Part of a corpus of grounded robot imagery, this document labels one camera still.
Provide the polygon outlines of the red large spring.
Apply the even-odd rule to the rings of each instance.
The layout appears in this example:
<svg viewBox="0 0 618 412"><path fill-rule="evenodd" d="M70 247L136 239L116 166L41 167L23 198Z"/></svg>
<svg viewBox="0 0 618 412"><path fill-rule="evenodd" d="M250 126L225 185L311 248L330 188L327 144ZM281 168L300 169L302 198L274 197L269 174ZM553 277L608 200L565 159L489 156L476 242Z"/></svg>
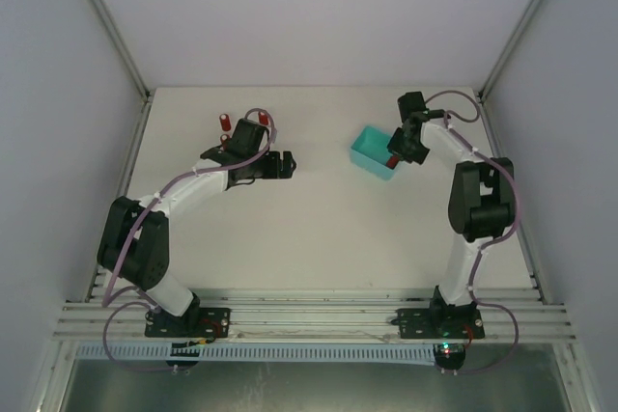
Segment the red large spring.
<svg viewBox="0 0 618 412"><path fill-rule="evenodd" d="M230 140L231 136L227 133L224 133L220 136L220 145L223 150L227 149Z"/></svg>
<svg viewBox="0 0 618 412"><path fill-rule="evenodd" d="M219 122L221 129L224 132L229 132L232 130L232 120L228 114L221 114L219 116Z"/></svg>
<svg viewBox="0 0 618 412"><path fill-rule="evenodd" d="M399 164L399 162L400 162L400 158L395 156L395 155L393 155L386 162L386 166L389 169L394 170L397 167L397 165Z"/></svg>
<svg viewBox="0 0 618 412"><path fill-rule="evenodd" d="M258 113L259 123L262 125L269 125L269 117L265 112L260 111Z"/></svg>

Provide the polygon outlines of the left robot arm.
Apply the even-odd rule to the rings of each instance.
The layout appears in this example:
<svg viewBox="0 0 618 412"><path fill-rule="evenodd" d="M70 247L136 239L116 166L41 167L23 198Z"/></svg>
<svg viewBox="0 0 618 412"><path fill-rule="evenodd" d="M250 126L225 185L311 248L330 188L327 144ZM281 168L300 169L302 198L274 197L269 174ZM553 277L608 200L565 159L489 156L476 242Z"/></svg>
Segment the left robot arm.
<svg viewBox="0 0 618 412"><path fill-rule="evenodd" d="M148 308L147 336L221 335L221 323L207 316L199 297L170 270L171 224L238 185L290 179L296 163L290 151L272 149L276 136L269 112L252 109L238 120L230 138L203 152L189 171L139 200L117 198L110 206L97 254L98 265L110 273L103 306L122 295L115 285L123 279Z"/></svg>

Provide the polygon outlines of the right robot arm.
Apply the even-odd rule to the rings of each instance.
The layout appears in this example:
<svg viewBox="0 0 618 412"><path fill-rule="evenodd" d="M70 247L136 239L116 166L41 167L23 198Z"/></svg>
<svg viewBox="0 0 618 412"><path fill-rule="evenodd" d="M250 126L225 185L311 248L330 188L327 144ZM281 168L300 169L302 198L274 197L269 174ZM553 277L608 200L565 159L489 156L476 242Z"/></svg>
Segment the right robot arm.
<svg viewBox="0 0 618 412"><path fill-rule="evenodd" d="M481 339L483 304L475 295L474 281L484 252L508 239L519 225L514 166L509 158L488 157L467 141L453 124L464 116L431 109L428 101L420 92L400 96L400 126L391 135L365 127L351 144L350 158L381 179L391 179L401 162L422 165L429 156L452 171L447 215L454 240L446 272L427 309L395 321L403 338Z"/></svg>

